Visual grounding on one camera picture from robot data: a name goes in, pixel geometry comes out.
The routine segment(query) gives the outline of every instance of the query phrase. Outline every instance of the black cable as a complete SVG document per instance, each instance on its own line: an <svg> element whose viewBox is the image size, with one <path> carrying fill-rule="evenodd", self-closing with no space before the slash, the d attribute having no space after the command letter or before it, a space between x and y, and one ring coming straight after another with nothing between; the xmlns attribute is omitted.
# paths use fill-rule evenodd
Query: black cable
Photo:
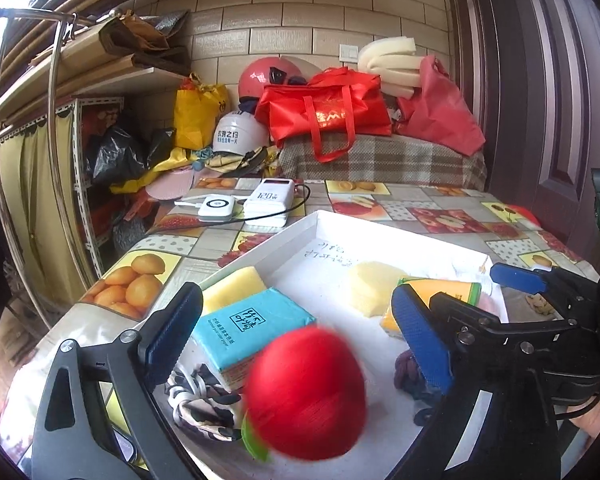
<svg viewBox="0 0 600 480"><path fill-rule="evenodd" d="M200 221L202 223L202 225L199 226L192 226L191 228L196 228L196 227L206 227L208 226L219 226L219 225L228 225L228 224L237 224L238 222L247 222L247 221L251 221L251 220L261 220L263 218L270 218L272 216L277 216L277 215L283 215L286 213L291 213L292 211L298 209L299 207L303 206L304 204L306 204L306 201L309 200L309 197L311 196L311 189L309 188L309 186L307 186L307 184L295 184L294 189L298 186L302 186L304 187L304 190L306 191L306 196L304 197L304 199L300 202L298 202L295 206L291 206L289 209L285 209L284 211L278 211L277 213L269 213L268 215L262 215L262 216L254 216L251 218L235 218L232 220L226 220L224 222L203 222L202 220ZM182 227L167 227L167 228L159 228L153 232L153 233L149 233L146 234L144 237L142 238L147 238L151 235L154 234L158 234L158 233L162 233L162 232L166 232L166 231L181 231L183 228Z"/></svg>
<svg viewBox="0 0 600 480"><path fill-rule="evenodd" d="M589 404L587 404L584 408L580 408L579 410L576 410L575 412L558 413L555 416L555 420L565 420L565 419L569 420L571 418L583 416L585 413L589 413L590 410L592 410L595 407L595 405L599 402L600 402L600 393L597 394L596 397Z"/></svg>

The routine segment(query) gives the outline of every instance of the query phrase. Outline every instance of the red tote bag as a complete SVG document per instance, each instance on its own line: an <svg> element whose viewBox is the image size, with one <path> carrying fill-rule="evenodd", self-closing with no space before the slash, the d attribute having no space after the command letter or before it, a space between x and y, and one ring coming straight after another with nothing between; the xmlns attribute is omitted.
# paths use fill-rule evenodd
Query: red tote bag
<svg viewBox="0 0 600 480"><path fill-rule="evenodd" d="M323 163L347 153L356 133L391 135L379 76L348 67L316 74L306 86L266 85L255 117L269 127L279 148L287 137L310 134L315 158ZM346 132L347 145L323 153L324 132Z"/></svg>
<svg viewBox="0 0 600 480"><path fill-rule="evenodd" d="M422 90L416 90L411 99L398 97L402 119L396 133L441 144L465 156L480 150L482 130L435 56L420 62L420 81Z"/></svg>

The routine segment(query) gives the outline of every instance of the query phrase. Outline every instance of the black garbage bag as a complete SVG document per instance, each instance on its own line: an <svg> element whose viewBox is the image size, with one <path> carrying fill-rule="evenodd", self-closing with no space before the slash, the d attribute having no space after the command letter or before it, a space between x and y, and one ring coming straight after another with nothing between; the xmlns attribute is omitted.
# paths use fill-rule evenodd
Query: black garbage bag
<svg viewBox="0 0 600 480"><path fill-rule="evenodd" d="M96 160L98 158L98 152L100 151L100 145L102 143L102 137L98 135L89 136L87 145L84 147L84 174L89 180L93 180L93 169L96 167Z"/></svg>
<svg viewBox="0 0 600 480"><path fill-rule="evenodd" d="M94 184L122 184L140 178L147 170L138 131L133 117L124 112L107 128L93 168Z"/></svg>
<svg viewBox="0 0 600 480"><path fill-rule="evenodd" d="M146 156L146 165L149 169L171 156L175 128L157 128L151 134L151 145Z"/></svg>

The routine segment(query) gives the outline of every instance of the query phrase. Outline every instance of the metal rod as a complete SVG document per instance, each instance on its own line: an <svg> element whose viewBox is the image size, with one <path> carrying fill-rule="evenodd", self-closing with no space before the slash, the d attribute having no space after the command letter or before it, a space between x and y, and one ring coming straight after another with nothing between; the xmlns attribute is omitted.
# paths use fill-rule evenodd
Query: metal rod
<svg viewBox="0 0 600 480"><path fill-rule="evenodd" d="M71 259L74 261L75 268L80 275L80 280L84 286L84 290L87 290L90 286L90 280L82 267L80 258L78 257L78 248L74 238L74 234L71 231L71 224L69 223L69 214L66 210L66 203L64 202L64 194L62 193L62 182L60 180L60 169L58 163L58 140L56 137L56 82L58 81L58 67L60 66L60 51L62 48L62 38L64 38L64 32L66 30L66 21L61 20L56 26L56 38L54 40L54 46L51 53L51 66L49 67L49 90L47 96L47 116L46 116L46 128L48 132L48 151L49 151L49 162L51 168L51 182L53 183L54 195L56 197L56 205L58 206L58 214L60 215L60 223L62 224L62 230L64 231L64 237L66 243L69 246L69 252L71 253Z"/></svg>
<svg viewBox="0 0 600 480"><path fill-rule="evenodd" d="M13 124L0 130L0 140L9 135L13 131Z"/></svg>
<svg viewBox="0 0 600 480"><path fill-rule="evenodd" d="M55 20L56 22L68 22L69 20L73 19L73 15L47 9L0 9L0 18L33 18L36 20ZM77 23L79 25L91 26L96 24L96 20L90 20L89 18L82 18L78 16Z"/></svg>
<svg viewBox="0 0 600 480"><path fill-rule="evenodd" d="M12 19L7 18L7 25L4 27L4 31L0 36L0 72L2 70L2 58L4 57L4 50L6 46L6 38L7 33L10 29ZM29 281L27 279L27 275L25 272L24 259L22 254L20 253L20 249L18 247L18 239L16 238L13 224L11 223L11 215L9 213L9 207L7 206L7 200L4 197L4 190L2 189L2 179L0 178L0 223L2 224L2 228L4 230L4 235L7 238L7 245L9 246L9 250L11 252L11 258L13 259L13 264L20 275L20 279L24 284L24 288L27 289L27 293L33 302L33 306L36 308L40 319L45 323L48 329L51 329L51 323L49 323L46 318L45 311L42 309L40 302L38 301L38 297L33 290L33 288L29 285Z"/></svg>

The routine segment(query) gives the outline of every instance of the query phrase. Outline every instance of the light switch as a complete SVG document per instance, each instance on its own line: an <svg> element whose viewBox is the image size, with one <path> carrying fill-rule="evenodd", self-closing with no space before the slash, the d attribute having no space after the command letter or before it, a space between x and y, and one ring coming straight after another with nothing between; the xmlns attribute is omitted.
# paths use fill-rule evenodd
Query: light switch
<svg viewBox="0 0 600 480"><path fill-rule="evenodd" d="M344 63L358 62L358 47L356 45L340 45L340 61Z"/></svg>

